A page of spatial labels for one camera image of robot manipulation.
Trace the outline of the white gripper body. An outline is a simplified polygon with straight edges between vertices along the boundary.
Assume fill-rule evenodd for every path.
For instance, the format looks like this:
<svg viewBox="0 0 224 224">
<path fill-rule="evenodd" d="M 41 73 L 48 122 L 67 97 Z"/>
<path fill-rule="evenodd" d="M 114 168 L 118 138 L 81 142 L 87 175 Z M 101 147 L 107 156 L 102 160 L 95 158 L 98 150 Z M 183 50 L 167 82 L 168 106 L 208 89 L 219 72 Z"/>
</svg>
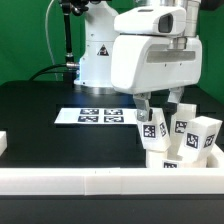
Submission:
<svg viewBox="0 0 224 224">
<path fill-rule="evenodd" d="M 171 38 L 120 35 L 112 51 L 111 82 L 118 92 L 140 94 L 196 84 L 202 44 L 188 38 L 185 49 L 170 49 Z"/>
</svg>

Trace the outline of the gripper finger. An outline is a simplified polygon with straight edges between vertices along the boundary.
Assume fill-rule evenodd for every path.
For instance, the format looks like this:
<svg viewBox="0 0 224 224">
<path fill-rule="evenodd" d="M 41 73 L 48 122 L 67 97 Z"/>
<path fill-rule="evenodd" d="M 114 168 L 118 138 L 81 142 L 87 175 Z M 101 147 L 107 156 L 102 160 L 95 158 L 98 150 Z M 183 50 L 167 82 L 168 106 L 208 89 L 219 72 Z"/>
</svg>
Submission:
<svg viewBox="0 0 224 224">
<path fill-rule="evenodd" d="M 151 93 L 139 93 L 133 95 L 133 100 L 137 108 L 137 120 L 147 122 L 152 119 L 152 110 L 150 108 Z"/>
<path fill-rule="evenodd" d="M 175 113 L 177 111 L 177 106 L 181 101 L 183 93 L 183 87 L 175 87 L 169 89 L 169 96 L 167 102 L 165 103 L 166 112 Z"/>
</svg>

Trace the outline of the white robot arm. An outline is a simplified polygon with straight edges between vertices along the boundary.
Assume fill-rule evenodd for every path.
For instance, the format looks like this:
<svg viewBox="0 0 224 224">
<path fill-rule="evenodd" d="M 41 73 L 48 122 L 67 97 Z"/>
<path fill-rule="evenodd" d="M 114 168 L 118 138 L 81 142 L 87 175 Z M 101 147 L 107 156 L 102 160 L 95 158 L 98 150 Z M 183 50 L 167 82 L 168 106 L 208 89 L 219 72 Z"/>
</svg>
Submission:
<svg viewBox="0 0 224 224">
<path fill-rule="evenodd" d="M 135 0 L 122 14 L 91 1 L 85 13 L 85 53 L 75 83 L 95 93 L 131 94 L 137 119 L 150 119 L 151 93 L 169 90 L 177 110 L 184 88 L 199 81 L 202 44 L 196 35 L 201 0 Z"/>
</svg>

